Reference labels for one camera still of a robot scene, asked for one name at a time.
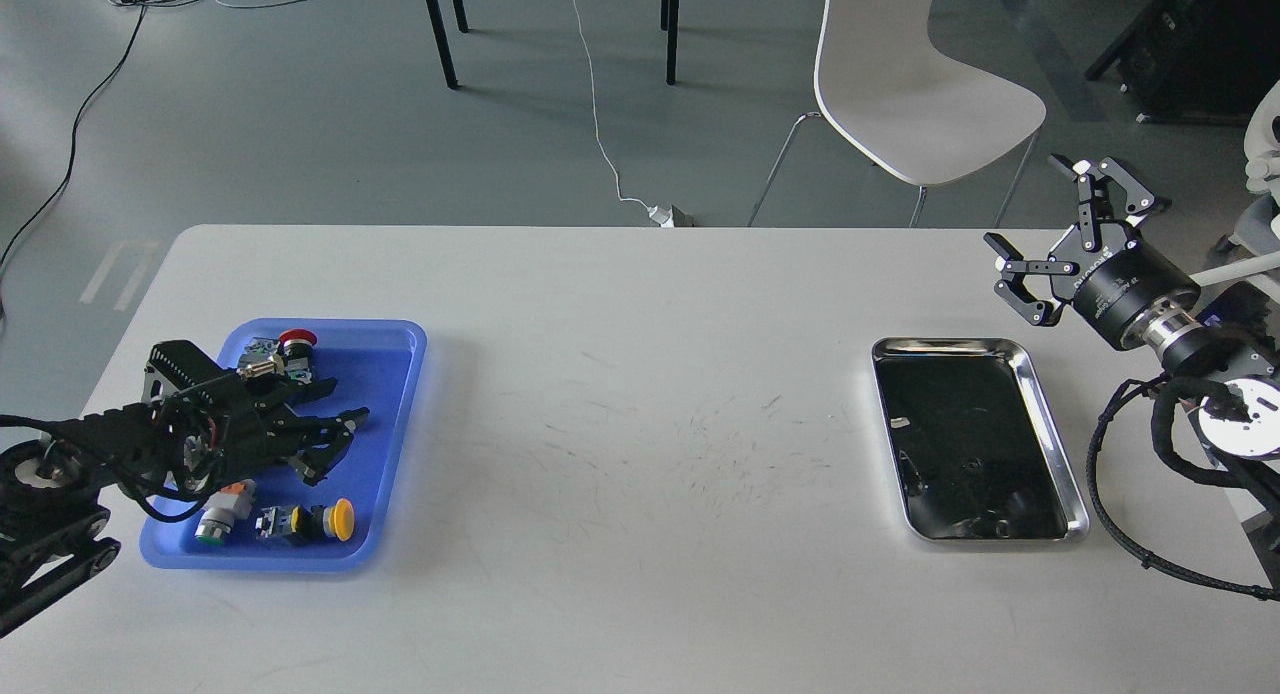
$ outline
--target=table surface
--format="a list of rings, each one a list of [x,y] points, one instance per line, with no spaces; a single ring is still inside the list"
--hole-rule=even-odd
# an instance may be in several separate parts
[[[1023,324],[992,261],[974,230],[188,230],[86,411],[136,399],[157,341],[419,321],[380,549],[343,575],[156,570],[143,515],[104,493],[122,556],[6,638],[3,689],[1275,691],[1275,604],[1143,571],[1101,526],[997,551],[909,534],[878,339],[1021,343],[1078,479],[1107,394],[1156,371],[1073,314]],[[1221,493],[1165,471],[1144,430],[1112,426],[1112,515],[1262,581]]]

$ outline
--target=black equipment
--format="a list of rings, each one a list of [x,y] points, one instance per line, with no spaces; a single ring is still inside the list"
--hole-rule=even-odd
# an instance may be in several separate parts
[[[1138,120],[1244,124],[1280,79],[1280,0],[1153,0],[1085,70],[1119,60]]]
[[[0,636],[115,558],[120,543],[97,539],[110,517],[97,503],[105,487],[174,522],[268,467],[292,466],[308,485],[323,480],[369,410],[303,417],[289,405],[326,397],[335,385],[288,376],[280,357],[221,369],[191,342],[161,342],[140,403],[67,421],[0,416],[0,426],[44,433],[0,453]],[[147,497],[191,507],[165,515]],[[67,560],[37,576],[60,557]]]
[[[1147,245],[1137,228],[1143,216],[1167,205],[1164,198],[1111,157],[1097,165],[1073,165],[1057,155],[1050,161],[1076,183],[1078,220],[1044,260],[1027,260],[1009,239],[988,232],[984,239],[1000,256],[996,293],[1037,327],[1057,324],[1062,309],[1070,306],[1112,348],[1146,344],[1165,370],[1149,383],[1126,383],[1100,417],[1091,443],[1088,488],[1103,526],[1143,566],[1260,599],[1280,599],[1276,589],[1211,580],[1156,557],[1119,531],[1102,508],[1093,465],[1106,425],[1125,402],[1152,394],[1152,444],[1160,460],[1197,484],[1248,490],[1265,511],[1249,531],[1254,548],[1265,567],[1267,560],[1280,562],[1280,474],[1265,461],[1280,458],[1280,375],[1261,316],[1252,318],[1252,328],[1207,327],[1189,314],[1199,287]],[[1124,219],[1112,210],[1112,184],[1125,193]],[[1025,279],[1032,275],[1051,279],[1056,302],[1029,292]],[[1179,402],[1217,469],[1196,466],[1174,451],[1170,429]]]

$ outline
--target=gray floor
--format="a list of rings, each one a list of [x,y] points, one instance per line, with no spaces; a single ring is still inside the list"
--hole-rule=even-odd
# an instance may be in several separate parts
[[[1148,238],[1196,270],[1251,201],[1243,129],[1137,124],[1115,73],[1079,77],[1146,1],[936,0],[932,35],[943,52],[1027,85],[1048,108],[1006,225],[1074,218],[1074,188],[1043,164],[1047,152],[1125,157],[1175,202]],[[572,0],[466,5],[472,32],[451,28],[456,92],[444,87],[422,0],[148,12],[83,120],[69,190],[4,271],[0,411],[78,415],[136,306],[116,309],[131,273],[154,271],[143,247],[124,247],[93,301],[81,302],[123,239],[163,255],[202,223],[645,225],[643,207],[616,201],[595,145]],[[745,224],[788,125],[814,108],[822,0],[682,0],[677,87],[663,85],[658,0],[579,5],[623,193],[676,202],[704,227]],[[60,179],[76,108],[119,59],[137,10],[0,0],[0,12],[8,239]],[[1018,157],[932,191],[922,224],[977,237]],[[815,123],[756,225],[904,227],[914,197]]]

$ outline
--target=stainless steel tray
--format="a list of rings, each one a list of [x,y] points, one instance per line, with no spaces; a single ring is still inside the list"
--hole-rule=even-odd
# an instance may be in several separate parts
[[[1070,542],[1088,513],[1036,378],[1007,339],[872,347],[908,524],[946,542]]]

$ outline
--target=blue tray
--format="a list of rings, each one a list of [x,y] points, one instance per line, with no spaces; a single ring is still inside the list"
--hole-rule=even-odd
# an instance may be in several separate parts
[[[289,467],[274,467],[256,476],[253,515],[238,521],[223,545],[196,540],[200,515],[178,524],[147,520],[138,548],[147,563],[160,569],[212,569],[239,571],[346,571],[374,552],[387,519],[396,466],[404,442],[404,426],[413,406],[417,378],[426,356],[426,333],[412,321],[351,319],[255,319],[233,330],[219,366],[234,367],[253,337],[278,337],[294,328],[310,329],[317,343],[312,367],[317,378],[335,376],[333,394],[294,407],[298,416],[333,415],[369,407],[369,420],[338,466],[315,487],[307,487]],[[252,517],[275,504],[332,504],[339,497],[356,510],[356,530],[347,542],[307,547],[273,547],[253,537]],[[155,501],[164,513],[189,504]]]

